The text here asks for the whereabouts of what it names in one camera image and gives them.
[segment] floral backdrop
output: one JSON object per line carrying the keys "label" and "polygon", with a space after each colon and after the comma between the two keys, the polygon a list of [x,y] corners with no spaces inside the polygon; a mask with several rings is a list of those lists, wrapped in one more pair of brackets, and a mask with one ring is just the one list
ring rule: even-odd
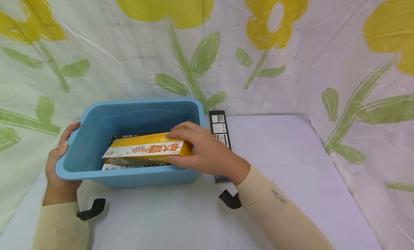
{"label": "floral backdrop", "polygon": [[91,103],[303,113],[384,249],[414,247],[414,0],[0,0],[0,231]]}

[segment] beige arm sleeve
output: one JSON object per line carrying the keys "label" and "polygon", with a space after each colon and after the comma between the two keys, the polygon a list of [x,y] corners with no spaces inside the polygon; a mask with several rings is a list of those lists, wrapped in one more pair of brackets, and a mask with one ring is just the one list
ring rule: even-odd
{"label": "beige arm sleeve", "polygon": [[310,218],[253,166],[236,189],[243,209],[276,249],[333,249]]}
{"label": "beige arm sleeve", "polygon": [[32,250],[86,250],[88,223],[76,217],[78,203],[43,206],[33,239]]}

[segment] black clamp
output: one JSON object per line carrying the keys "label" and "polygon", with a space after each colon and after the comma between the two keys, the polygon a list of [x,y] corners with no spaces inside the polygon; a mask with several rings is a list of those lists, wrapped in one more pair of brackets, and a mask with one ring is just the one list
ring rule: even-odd
{"label": "black clamp", "polygon": [[238,209],[242,206],[242,203],[239,199],[239,193],[236,193],[234,196],[232,196],[228,190],[224,190],[218,197],[220,200],[226,204],[227,207],[230,209]]}
{"label": "black clamp", "polygon": [[76,216],[81,220],[88,220],[104,211],[106,199],[95,199],[92,204],[92,208],[87,211],[78,212]]}

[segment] white tabletop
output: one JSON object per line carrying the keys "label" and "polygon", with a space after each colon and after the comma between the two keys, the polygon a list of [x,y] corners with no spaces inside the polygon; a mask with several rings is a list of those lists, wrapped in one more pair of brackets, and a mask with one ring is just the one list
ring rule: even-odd
{"label": "white tabletop", "polygon": [[[308,120],[299,115],[227,120],[233,151],[273,180],[335,249],[381,249]],[[44,186],[41,174],[0,236],[0,249],[30,249]],[[79,202],[89,209],[95,198],[107,200],[104,212],[91,220],[94,250],[272,249],[242,209],[228,209],[218,199],[225,189],[235,193],[231,183],[215,184],[206,174],[191,184],[130,189],[87,181]]]}

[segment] green leaf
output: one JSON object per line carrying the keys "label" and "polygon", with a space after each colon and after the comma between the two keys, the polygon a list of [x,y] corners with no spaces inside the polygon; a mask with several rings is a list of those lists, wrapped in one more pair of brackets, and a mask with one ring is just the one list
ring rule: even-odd
{"label": "green leaf", "polygon": [[42,68],[42,62],[40,60],[37,60],[31,56],[27,56],[26,54],[20,53],[18,51],[15,51],[13,49],[8,49],[2,47],[3,51],[11,57],[12,59],[17,60],[18,62],[28,65],[29,67],[41,69]]}
{"label": "green leaf", "polygon": [[173,92],[174,94],[183,96],[188,94],[188,88],[179,81],[175,80],[172,76],[156,74],[155,83],[158,84],[159,87]]}
{"label": "green leaf", "polygon": [[52,114],[55,112],[55,103],[46,96],[39,97],[37,101],[36,116],[43,123],[52,123]]}
{"label": "green leaf", "polygon": [[335,147],[335,151],[338,155],[345,158],[351,163],[362,164],[365,162],[365,155],[363,155],[360,151],[353,149],[352,147],[338,144]]}
{"label": "green leaf", "polygon": [[0,151],[8,149],[20,141],[13,128],[0,128]]}
{"label": "green leaf", "polygon": [[258,71],[256,76],[258,78],[272,78],[280,76],[286,69],[286,65],[283,65],[279,68],[264,68]]}
{"label": "green leaf", "polygon": [[356,120],[371,124],[414,120],[414,94],[399,95],[363,105]]}
{"label": "green leaf", "polygon": [[384,182],[388,189],[399,190],[403,192],[414,192],[414,185],[398,182]]}
{"label": "green leaf", "polygon": [[81,61],[74,62],[69,65],[64,65],[60,71],[65,76],[81,77],[85,75],[89,67],[90,67],[89,61],[87,61],[86,59],[83,59]]}
{"label": "green leaf", "polygon": [[242,65],[243,67],[248,67],[253,63],[249,54],[247,54],[247,52],[244,51],[242,48],[237,48],[237,50],[235,51],[235,57],[237,58],[237,61],[240,63],[240,65]]}
{"label": "green leaf", "polygon": [[204,75],[210,69],[216,59],[219,44],[219,32],[212,32],[204,36],[195,49],[193,58],[191,59],[191,69],[195,75]]}
{"label": "green leaf", "polygon": [[321,93],[321,98],[328,113],[329,121],[335,122],[338,119],[338,93],[335,91],[335,89],[328,87]]}
{"label": "green leaf", "polygon": [[217,94],[213,95],[212,97],[210,97],[210,99],[208,99],[206,101],[206,105],[207,107],[214,107],[222,102],[224,102],[224,100],[226,100],[227,98],[227,94],[223,91],[218,92]]}

